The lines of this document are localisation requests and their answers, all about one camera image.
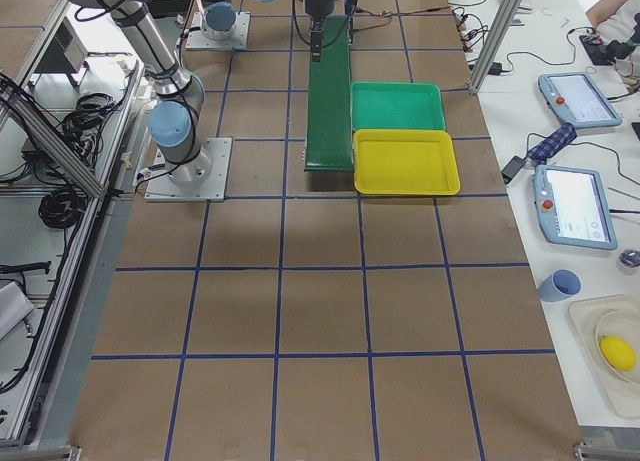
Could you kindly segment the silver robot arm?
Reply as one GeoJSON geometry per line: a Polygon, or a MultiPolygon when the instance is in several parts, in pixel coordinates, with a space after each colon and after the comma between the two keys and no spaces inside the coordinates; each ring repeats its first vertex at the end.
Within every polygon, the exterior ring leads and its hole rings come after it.
{"type": "Polygon", "coordinates": [[[196,134],[204,87],[195,74],[183,67],[160,34],[148,9],[148,3],[157,0],[67,1],[110,15],[148,69],[160,103],[149,114],[147,126],[162,153],[168,175],[177,182],[208,176],[212,161],[203,152],[203,142],[196,134]]]}
{"type": "MultiPolygon", "coordinates": [[[[309,38],[306,39],[298,25],[296,0],[292,0],[292,15],[294,25],[299,38],[309,47],[311,61],[320,62],[322,51],[334,44],[339,34],[351,23],[351,19],[357,7],[358,0],[343,0],[345,19],[338,33],[331,41],[324,40],[325,24],[333,13],[337,0],[302,0],[305,13],[310,17],[309,38]]],[[[209,39],[229,39],[235,31],[238,12],[229,0],[208,0],[203,7],[199,7],[200,28],[209,39]]]]}

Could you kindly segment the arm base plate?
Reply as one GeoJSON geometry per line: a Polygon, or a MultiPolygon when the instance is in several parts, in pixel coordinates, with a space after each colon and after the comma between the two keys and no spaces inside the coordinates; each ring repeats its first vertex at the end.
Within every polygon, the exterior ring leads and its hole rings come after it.
{"type": "Polygon", "coordinates": [[[164,156],[157,148],[154,162],[162,168],[146,183],[144,199],[148,202],[223,201],[231,151],[231,138],[203,138],[199,156],[168,174],[174,166],[165,168],[164,156]]]}
{"type": "Polygon", "coordinates": [[[199,12],[196,12],[187,34],[186,49],[188,51],[244,51],[247,49],[250,19],[249,12],[238,12],[230,29],[215,30],[206,24],[199,12]]]}

